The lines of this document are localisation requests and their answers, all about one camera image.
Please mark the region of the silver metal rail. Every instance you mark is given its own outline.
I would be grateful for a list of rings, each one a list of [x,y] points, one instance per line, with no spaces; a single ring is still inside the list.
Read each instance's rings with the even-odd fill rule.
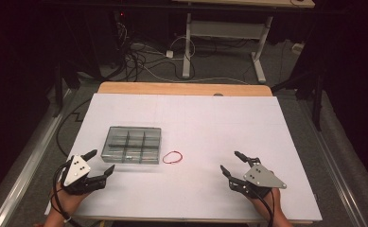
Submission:
[[[63,104],[60,109],[56,106],[56,98],[50,97],[50,107],[11,166],[5,179],[0,183],[0,227],[7,227],[22,201],[76,92],[73,89],[65,91],[65,94],[61,96]]]
[[[317,130],[315,124],[312,121],[312,115],[309,112],[309,107],[305,101],[299,102],[300,108],[303,115],[307,119],[308,125],[311,127],[314,136],[317,139],[319,149],[323,155],[324,164],[328,170],[330,178],[335,185],[335,188],[339,194],[342,201],[342,205],[350,218],[353,227],[368,227],[365,218],[363,217],[359,206],[357,205],[355,196],[349,187],[348,183],[345,181],[339,166],[335,162],[335,159],[331,153],[331,149],[326,143],[323,134]]]

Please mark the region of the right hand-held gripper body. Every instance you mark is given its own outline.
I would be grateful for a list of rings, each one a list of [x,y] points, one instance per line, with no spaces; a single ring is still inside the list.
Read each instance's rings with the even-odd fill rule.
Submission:
[[[228,173],[231,190],[252,199],[263,199],[273,188],[287,188],[287,185],[266,169],[258,158],[241,158],[241,161],[247,163],[250,169],[243,175],[242,180]]]

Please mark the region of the person's right hand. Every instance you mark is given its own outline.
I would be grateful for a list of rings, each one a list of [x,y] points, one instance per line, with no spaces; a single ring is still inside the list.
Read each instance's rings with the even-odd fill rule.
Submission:
[[[272,192],[260,199],[250,199],[255,210],[266,221],[287,219],[281,208],[281,193],[278,188],[273,188]]]

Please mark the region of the black metal stand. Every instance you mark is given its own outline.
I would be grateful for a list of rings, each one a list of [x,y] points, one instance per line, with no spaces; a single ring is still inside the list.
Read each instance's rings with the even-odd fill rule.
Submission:
[[[54,91],[56,101],[55,116],[61,113],[63,107],[63,84],[69,89],[78,89],[80,82],[75,67],[68,61],[59,61],[54,67]]]
[[[309,71],[272,86],[271,91],[274,94],[282,89],[293,89],[297,99],[312,99],[311,120],[316,130],[320,131],[323,85],[324,74]]]

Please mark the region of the red rubber band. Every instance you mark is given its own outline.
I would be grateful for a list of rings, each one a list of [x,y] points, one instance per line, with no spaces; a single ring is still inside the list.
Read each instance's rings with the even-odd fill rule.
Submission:
[[[184,156],[178,150],[172,150],[168,152],[162,159],[164,164],[173,165],[182,161]]]

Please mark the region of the clear plastic compartment box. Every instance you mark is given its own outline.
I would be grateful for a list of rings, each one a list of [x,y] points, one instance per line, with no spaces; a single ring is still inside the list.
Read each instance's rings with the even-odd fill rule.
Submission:
[[[110,127],[101,158],[106,163],[158,165],[162,130],[146,127]]]

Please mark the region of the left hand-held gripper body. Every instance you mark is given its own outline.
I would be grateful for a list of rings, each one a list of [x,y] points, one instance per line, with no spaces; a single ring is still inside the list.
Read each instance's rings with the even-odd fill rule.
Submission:
[[[91,168],[80,156],[74,155],[61,175],[61,188],[70,195],[83,195],[106,186],[106,183],[95,183],[94,177],[88,177]]]

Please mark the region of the black device with red light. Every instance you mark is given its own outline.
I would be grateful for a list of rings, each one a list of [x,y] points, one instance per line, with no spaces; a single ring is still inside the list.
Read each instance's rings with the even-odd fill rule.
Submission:
[[[121,10],[114,10],[112,18],[117,35],[122,36],[128,28],[127,14]]]

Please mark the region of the person's left hand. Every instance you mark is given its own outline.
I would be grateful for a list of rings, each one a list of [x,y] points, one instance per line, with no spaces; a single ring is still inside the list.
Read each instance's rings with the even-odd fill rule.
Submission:
[[[69,195],[65,192],[59,185],[56,188],[56,191],[51,191],[51,195],[56,194],[58,199],[55,197],[52,198],[53,207],[50,209],[48,213],[48,217],[57,217],[64,218],[62,214],[60,214],[60,208],[63,209],[69,216],[72,216],[79,208],[80,204],[88,197],[88,194],[83,195]]]

